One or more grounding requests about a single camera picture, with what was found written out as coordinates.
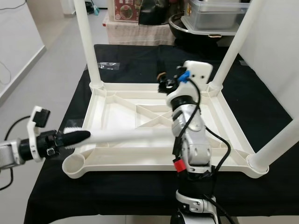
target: black tablecloth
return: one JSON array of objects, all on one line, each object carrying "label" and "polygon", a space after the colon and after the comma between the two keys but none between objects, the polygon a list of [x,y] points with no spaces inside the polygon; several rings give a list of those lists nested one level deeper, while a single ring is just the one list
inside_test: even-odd
[{"label": "black tablecloth", "polygon": [[[104,82],[154,83],[157,60],[168,74],[186,60],[209,62],[217,71],[225,49],[187,53],[180,47],[96,45],[98,62],[118,62],[119,70],[100,70]],[[83,119],[91,96],[85,71],[60,128],[70,119]],[[255,72],[236,60],[224,82],[223,95],[242,130],[258,151],[292,119]],[[175,172],[89,172],[70,179],[61,169],[72,151],[46,160],[28,200],[26,224],[84,215],[171,215],[177,208]],[[267,175],[251,179],[243,173],[220,172],[215,196],[232,216],[299,215],[296,165],[299,145],[270,166]]]}]

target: black cable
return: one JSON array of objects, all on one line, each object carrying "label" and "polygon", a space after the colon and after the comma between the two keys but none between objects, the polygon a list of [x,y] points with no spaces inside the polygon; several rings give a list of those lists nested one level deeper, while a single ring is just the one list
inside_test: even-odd
[{"label": "black cable", "polygon": [[19,6],[14,7],[14,8],[0,8],[0,10],[16,9],[16,8],[19,8],[19,7],[23,6],[23,5],[25,5],[26,2],[27,2],[27,0],[25,0],[24,3],[20,4]]},{"label": "black cable", "polygon": [[184,132],[186,131],[186,129],[187,129],[187,127],[189,126],[189,124],[191,123],[192,119],[194,118],[194,116],[195,116],[197,110],[199,109],[199,105],[200,105],[200,90],[199,90],[199,88],[197,87],[196,83],[193,82],[191,79],[187,78],[187,80],[188,80],[188,81],[194,86],[194,88],[196,89],[196,92],[197,92],[197,94],[198,94],[198,102],[196,103],[196,107],[195,107],[193,113],[191,114],[189,120],[187,121],[187,123],[185,124],[185,126],[183,127],[183,129],[181,130],[181,132],[180,132],[180,134],[179,134],[179,136],[178,136],[179,139],[183,136]]},{"label": "black cable", "polygon": [[209,201],[212,205],[214,205],[218,210],[220,210],[224,216],[229,220],[231,224],[235,224],[234,220],[232,217],[222,208],[216,201],[214,201],[211,197],[208,195],[203,195],[207,201]]},{"label": "black cable", "polygon": [[219,169],[221,168],[221,166],[223,165],[224,161],[228,158],[230,152],[231,152],[231,147],[230,147],[230,144],[225,140],[223,139],[222,137],[220,137],[219,135],[215,134],[214,132],[212,132],[207,126],[206,126],[206,130],[211,133],[213,136],[215,136],[216,138],[218,138],[219,140],[223,141],[224,144],[227,145],[228,147],[228,150],[227,152],[225,153],[225,155],[223,156],[223,158],[220,160],[220,162],[218,163],[218,165],[216,166],[216,169],[214,170],[214,174],[217,174],[217,172],[219,171]]},{"label": "black cable", "polygon": [[[11,133],[11,131],[14,128],[14,126],[16,126],[22,120],[25,120],[25,119],[28,119],[28,118],[30,118],[30,116],[23,117],[21,119],[18,119],[16,122],[14,122],[13,125],[11,125],[10,128],[9,128],[9,130],[7,131],[7,133],[5,135],[5,138],[4,138],[4,141],[7,141],[8,137],[9,137],[9,134]],[[10,185],[12,185],[13,182],[14,182],[14,171],[13,171],[12,168],[10,168],[10,182],[5,187],[0,188],[0,191],[8,188]]]}]

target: white baseboard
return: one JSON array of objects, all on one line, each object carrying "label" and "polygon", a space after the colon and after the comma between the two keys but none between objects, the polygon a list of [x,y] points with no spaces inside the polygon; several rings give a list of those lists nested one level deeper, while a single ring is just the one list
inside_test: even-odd
[{"label": "white baseboard", "polygon": [[11,82],[0,92],[0,106],[2,106],[9,95],[16,89],[22,79],[30,72],[37,61],[47,51],[45,46],[42,46],[31,60],[23,67],[23,69],[11,80]]}]

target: white plastic pole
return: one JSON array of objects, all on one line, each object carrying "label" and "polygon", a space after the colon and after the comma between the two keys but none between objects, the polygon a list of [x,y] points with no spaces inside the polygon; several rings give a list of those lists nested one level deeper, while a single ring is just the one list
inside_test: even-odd
[{"label": "white plastic pole", "polygon": [[221,90],[222,84],[225,80],[235,58],[237,57],[241,47],[243,46],[247,35],[259,14],[265,0],[252,0],[250,7],[236,33],[213,81],[210,83],[210,87],[215,90]]},{"label": "white plastic pole", "polygon": [[260,173],[299,141],[299,118],[293,120],[256,154],[248,157],[250,166]]},{"label": "white plastic pole", "polygon": [[[64,133],[69,133],[77,130],[66,128]],[[83,145],[106,143],[106,142],[122,142],[122,141],[132,141],[139,139],[157,139],[157,138],[174,138],[171,128],[145,128],[145,129],[132,129],[132,130],[105,130],[105,131],[93,131],[90,132],[90,137],[72,147],[80,147]]]},{"label": "white plastic pole", "polygon": [[84,0],[74,0],[79,30],[83,43],[84,53],[87,61],[89,76],[93,87],[100,88],[103,82],[100,78],[97,58],[95,56],[92,34],[87,17],[87,11]]}]

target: plastic container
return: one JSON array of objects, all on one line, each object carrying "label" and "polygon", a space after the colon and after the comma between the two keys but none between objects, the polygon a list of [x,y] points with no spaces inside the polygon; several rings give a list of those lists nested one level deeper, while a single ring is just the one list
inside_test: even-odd
[{"label": "plastic container", "polygon": [[194,31],[234,30],[242,22],[249,6],[250,3],[240,3],[239,0],[189,0],[182,21]]}]

